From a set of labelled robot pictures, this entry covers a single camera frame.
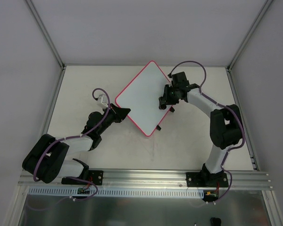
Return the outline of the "black bone-shaped eraser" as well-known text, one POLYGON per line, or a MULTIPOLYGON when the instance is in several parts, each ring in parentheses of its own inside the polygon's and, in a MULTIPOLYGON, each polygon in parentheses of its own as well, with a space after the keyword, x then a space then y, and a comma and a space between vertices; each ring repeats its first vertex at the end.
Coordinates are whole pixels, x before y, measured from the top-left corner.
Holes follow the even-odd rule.
POLYGON ((159 97, 159 109, 160 110, 166 109, 166 100, 164 97, 159 97))

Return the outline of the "pink framed whiteboard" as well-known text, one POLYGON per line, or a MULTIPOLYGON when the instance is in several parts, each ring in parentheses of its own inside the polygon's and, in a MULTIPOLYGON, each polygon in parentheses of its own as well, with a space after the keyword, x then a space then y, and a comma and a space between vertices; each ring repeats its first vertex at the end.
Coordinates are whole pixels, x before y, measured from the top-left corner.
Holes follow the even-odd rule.
POLYGON ((157 63, 149 61, 115 98, 118 107, 131 109, 127 117, 147 137, 170 112, 171 105, 165 110, 158 107, 158 98, 163 96, 164 86, 169 82, 157 63))

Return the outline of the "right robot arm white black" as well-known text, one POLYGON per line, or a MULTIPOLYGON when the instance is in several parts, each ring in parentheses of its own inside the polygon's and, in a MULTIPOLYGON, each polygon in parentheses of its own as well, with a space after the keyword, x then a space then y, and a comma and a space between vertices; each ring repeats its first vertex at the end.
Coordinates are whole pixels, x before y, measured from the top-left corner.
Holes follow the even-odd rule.
POLYGON ((186 174, 187 186, 228 187, 223 165, 229 152, 245 141, 241 114, 237 105, 222 105, 204 94, 197 84, 190 84, 184 72, 170 74, 171 83, 165 85, 159 98, 159 108, 166 109, 181 100, 197 107, 210 119, 209 135, 213 143, 209 158, 200 172, 186 174))

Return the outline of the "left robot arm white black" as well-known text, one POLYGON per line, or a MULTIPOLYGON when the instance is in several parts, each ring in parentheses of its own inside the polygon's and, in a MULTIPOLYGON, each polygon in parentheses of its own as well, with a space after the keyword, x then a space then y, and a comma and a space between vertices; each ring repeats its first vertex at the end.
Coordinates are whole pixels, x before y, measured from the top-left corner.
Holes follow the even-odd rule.
POLYGON ((31 173, 35 182, 48 184, 61 177, 64 185, 90 185, 95 175, 89 166, 82 160, 66 160, 66 157, 97 148, 102 141, 101 134, 111 124, 121 123, 130 111, 111 104, 103 109, 103 113, 90 113, 80 135, 60 139, 50 134, 42 135, 23 160, 23 170, 31 173))

